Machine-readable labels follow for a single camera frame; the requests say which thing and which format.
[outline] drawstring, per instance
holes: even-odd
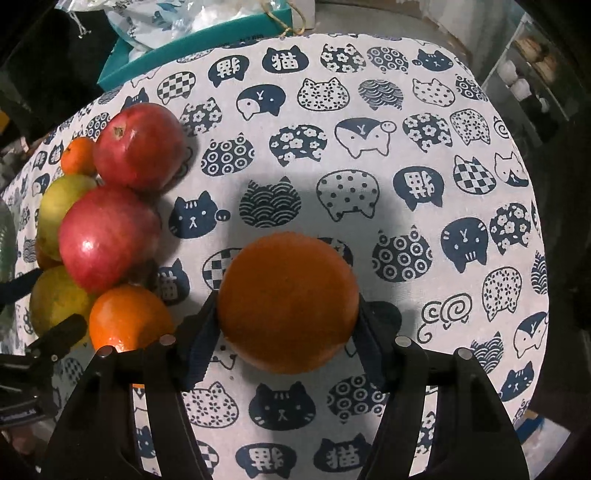
[[[70,15],[70,18],[74,22],[76,22],[76,25],[78,25],[78,31],[80,32],[80,35],[78,35],[78,38],[82,38],[82,37],[84,37],[84,35],[87,35],[89,33],[92,33],[84,25],[82,25],[82,22],[80,21],[80,19],[76,15],[76,12],[68,12],[68,15]]]
[[[275,20],[277,23],[279,23],[280,26],[283,27],[284,31],[281,35],[279,35],[279,38],[283,38],[285,37],[288,33],[293,33],[294,35],[303,35],[305,30],[306,30],[306,18],[304,17],[304,14],[302,14],[302,12],[300,11],[299,8],[297,8],[293,3],[291,3],[289,0],[287,1],[287,4],[293,9],[295,10],[295,13],[297,13],[300,18],[301,18],[301,22],[302,22],[302,26],[299,30],[294,30],[292,27],[290,27],[289,25],[287,25],[285,22],[279,20],[271,11],[271,9],[269,8],[269,4],[264,4],[261,2],[261,6],[263,11],[267,14],[267,16],[269,16],[269,18],[271,18],[272,20]]]

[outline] plastic bag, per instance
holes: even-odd
[[[283,7],[271,0],[270,10]],[[113,29],[137,55],[196,31],[237,18],[260,14],[260,0],[60,0],[67,12],[104,10]]]

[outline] tablecloth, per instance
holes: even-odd
[[[401,334],[432,350],[471,348],[510,418],[521,415],[548,326],[536,202],[503,120],[451,52],[313,34],[204,51],[105,93],[52,132],[3,193],[18,219],[17,274],[36,266],[39,204],[70,140],[96,139],[119,111],[148,101],[191,139],[158,205],[156,292],[176,321],[219,288],[246,244],[302,232],[342,254],[367,301],[400,310]],[[16,311],[3,349],[23,353],[35,339],[28,297]],[[92,354],[87,346],[56,365],[59,405]],[[433,439],[437,392],[427,392],[413,473]],[[183,395],[217,480],[356,478],[386,402],[352,342],[288,376],[258,371],[222,339],[204,381]],[[157,473],[140,388],[134,404],[144,467]]]

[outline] pomegranate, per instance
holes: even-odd
[[[158,214],[131,190],[105,185],[89,191],[64,217],[60,255],[71,278],[101,293],[156,253]]]
[[[187,137],[177,118],[163,106],[138,103],[115,115],[101,132],[95,166],[107,184],[157,192],[186,154]]]

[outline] rope handle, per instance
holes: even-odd
[[[285,37],[288,33],[293,33],[294,35],[303,35],[304,32],[306,31],[306,18],[304,17],[304,14],[300,11],[299,8],[297,8],[292,2],[290,2],[289,0],[287,0],[287,5],[289,5],[293,10],[295,10],[295,13],[297,13],[302,21],[302,27],[299,30],[294,30],[292,27],[290,27],[289,25],[287,25],[285,22],[281,21],[279,18],[277,18],[273,12],[271,11],[271,9],[269,8],[269,3],[263,3],[261,2],[261,6],[263,11],[267,14],[267,16],[276,21],[277,23],[279,23],[279,25],[284,29],[283,33],[281,35],[279,35],[279,38],[283,38]]]

